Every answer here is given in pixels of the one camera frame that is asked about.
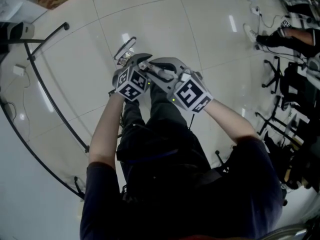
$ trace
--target electrical outlet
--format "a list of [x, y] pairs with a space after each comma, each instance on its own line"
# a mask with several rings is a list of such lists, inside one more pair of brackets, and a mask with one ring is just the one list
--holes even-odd
[[251, 12], [252, 12], [253, 14], [257, 15], [257, 16], [260, 15], [260, 9], [259, 9], [258, 6], [256, 6], [256, 7], [251, 7]]

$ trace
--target dark t-shirt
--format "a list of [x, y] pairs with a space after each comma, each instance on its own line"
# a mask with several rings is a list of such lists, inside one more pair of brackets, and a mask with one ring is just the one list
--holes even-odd
[[[124, 201], [110, 166], [87, 169], [80, 226], [82, 240], [169, 239], [193, 235], [259, 238], [270, 232], [282, 211], [275, 170], [258, 139], [247, 139], [231, 155], [228, 174], [178, 197]], [[147, 190], [155, 186], [145, 186]]]

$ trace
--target white sneaker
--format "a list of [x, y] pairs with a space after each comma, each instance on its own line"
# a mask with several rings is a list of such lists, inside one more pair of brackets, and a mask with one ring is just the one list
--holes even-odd
[[248, 38], [250, 39], [250, 41], [252, 43], [255, 43], [257, 41], [258, 34], [254, 32], [248, 24], [244, 24], [243, 29], [246, 35], [248, 36]]

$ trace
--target glossy floor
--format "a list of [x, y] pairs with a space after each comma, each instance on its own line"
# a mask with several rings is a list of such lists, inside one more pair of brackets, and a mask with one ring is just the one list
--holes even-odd
[[[268, 116], [273, 108], [274, 95], [261, 88], [272, 76], [263, 61], [272, 60], [273, 55], [254, 50], [244, 33], [244, 23], [258, 29], [258, 16], [250, 11], [253, 5], [260, 7], [269, 27], [275, 15], [286, 13], [278, 0], [252, 4], [248, 0], [69, 0], [34, 22], [36, 39], [45, 38], [64, 22], [70, 25], [43, 46], [35, 63], [56, 104], [88, 145], [113, 89], [113, 55], [133, 36], [137, 37], [135, 52], [179, 58], [203, 74], [216, 99], [258, 128], [261, 122], [254, 112]], [[276, 17], [271, 28], [260, 23], [259, 30], [270, 34], [281, 21]], [[281, 59], [283, 69], [287, 63]], [[14, 75], [15, 64], [25, 66], [27, 74]], [[14, 46], [1, 64], [0, 84], [1, 96], [15, 104], [14, 124], [35, 153], [64, 181], [72, 184], [78, 176], [83, 188], [88, 154], [48, 102], [23, 46]], [[140, 104], [148, 120], [148, 94]], [[13, 106], [7, 107], [14, 117]], [[192, 115], [182, 114], [190, 123]], [[233, 143], [207, 114], [196, 115], [191, 129], [211, 166], [219, 164], [216, 150], [224, 159], [230, 155]], [[119, 164], [117, 168], [122, 187], [125, 181]]]

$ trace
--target office chair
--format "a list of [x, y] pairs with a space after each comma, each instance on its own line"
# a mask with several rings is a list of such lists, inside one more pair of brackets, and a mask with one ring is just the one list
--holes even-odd
[[269, 60], [265, 59], [263, 61], [265, 64], [270, 65], [270, 67], [274, 73], [274, 77], [267, 84], [262, 84], [262, 88], [268, 88], [270, 85], [275, 83], [274, 90], [271, 91], [271, 94], [275, 94], [277, 92], [279, 80], [282, 76], [281, 71], [280, 71], [280, 58], [278, 56], [274, 56], [274, 59], [278, 60], [276, 69], [275, 69], [274, 65], [272, 65], [272, 63]]
[[318, 89], [307, 77], [298, 73], [300, 64], [289, 62], [284, 71], [284, 76], [280, 78], [280, 91], [283, 95], [282, 103], [295, 102], [298, 106], [294, 108], [307, 116], [309, 119], [317, 116], [315, 103], [317, 101]]

